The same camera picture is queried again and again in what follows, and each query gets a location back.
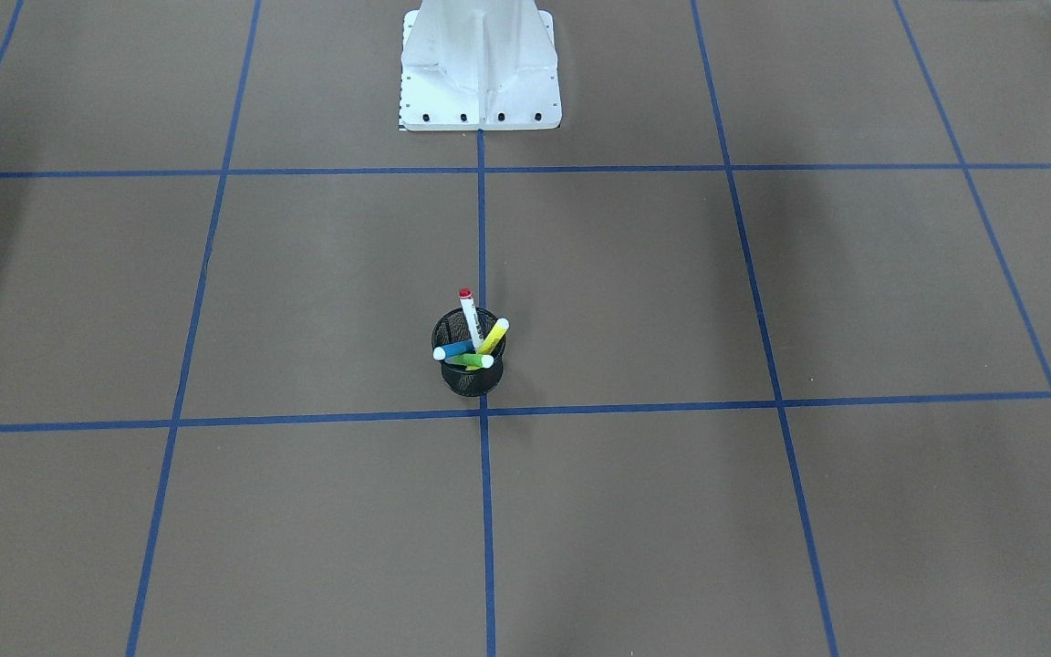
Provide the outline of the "white marker with red cap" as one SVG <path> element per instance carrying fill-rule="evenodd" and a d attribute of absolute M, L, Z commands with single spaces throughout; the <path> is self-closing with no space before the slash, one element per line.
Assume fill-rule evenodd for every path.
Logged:
<path fill-rule="evenodd" d="M 472 289 L 470 287 L 460 288 L 458 291 L 458 299 L 460 305 L 462 305 L 463 320 L 466 320 L 466 326 L 468 334 L 470 334 L 473 350 L 474 352 L 478 352 L 480 346 L 483 345 L 485 334 L 481 329 L 481 320 L 478 308 L 474 303 Z"/>

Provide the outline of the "black mesh pen cup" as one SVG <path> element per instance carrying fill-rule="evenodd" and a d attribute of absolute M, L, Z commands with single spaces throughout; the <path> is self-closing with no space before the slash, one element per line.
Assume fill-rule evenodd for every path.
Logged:
<path fill-rule="evenodd" d="M 447 312 L 435 324 L 432 333 L 432 347 L 437 348 L 437 346 L 449 344 L 449 342 L 462 340 L 470 340 L 470 334 L 468 334 L 466 320 L 463 320 L 462 308 L 455 308 Z M 491 369 L 465 370 L 462 367 L 454 367 L 447 365 L 444 361 L 438 361 L 441 363 L 444 382 L 455 394 L 463 396 L 463 398 L 480 398 L 480 396 L 487 395 L 499 384 L 502 374 L 504 374 L 504 364 L 502 363 L 504 348 L 507 348 L 507 337 L 501 341 L 499 348 L 494 350 L 492 355 L 495 363 Z"/>

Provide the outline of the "blue highlighter pen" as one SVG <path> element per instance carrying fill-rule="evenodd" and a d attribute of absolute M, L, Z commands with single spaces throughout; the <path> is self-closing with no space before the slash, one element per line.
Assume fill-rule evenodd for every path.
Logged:
<path fill-rule="evenodd" d="M 449 342 L 437 348 L 433 348 L 432 357 L 434 360 L 444 361 L 453 357 L 458 357 L 458 355 L 463 355 L 467 353 L 475 353 L 475 347 L 470 340 L 462 340 L 456 342 Z"/>

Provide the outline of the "yellow highlighter pen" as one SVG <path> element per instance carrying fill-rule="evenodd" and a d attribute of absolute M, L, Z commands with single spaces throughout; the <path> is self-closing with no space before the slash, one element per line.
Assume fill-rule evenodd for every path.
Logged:
<path fill-rule="evenodd" d="M 489 329 L 487 336 L 485 336 L 483 342 L 481 342 L 476 353 L 481 355 L 492 355 L 494 350 L 499 348 L 501 341 L 504 340 L 504 334 L 507 334 L 509 329 L 508 319 L 498 319 L 491 329 Z"/>

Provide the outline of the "green highlighter pen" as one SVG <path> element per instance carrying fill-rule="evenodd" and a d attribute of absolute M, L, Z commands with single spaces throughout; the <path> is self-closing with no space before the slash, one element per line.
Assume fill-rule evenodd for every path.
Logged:
<path fill-rule="evenodd" d="M 491 369 L 495 358 L 492 354 L 462 353 L 444 360 L 447 365 L 462 367 L 465 370 Z"/>

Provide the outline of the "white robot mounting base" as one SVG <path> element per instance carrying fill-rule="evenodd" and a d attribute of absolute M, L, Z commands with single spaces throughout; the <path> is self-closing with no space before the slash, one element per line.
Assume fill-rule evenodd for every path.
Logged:
<path fill-rule="evenodd" d="M 423 1 L 401 37 L 401 129 L 562 124 L 555 21 L 534 1 Z"/>

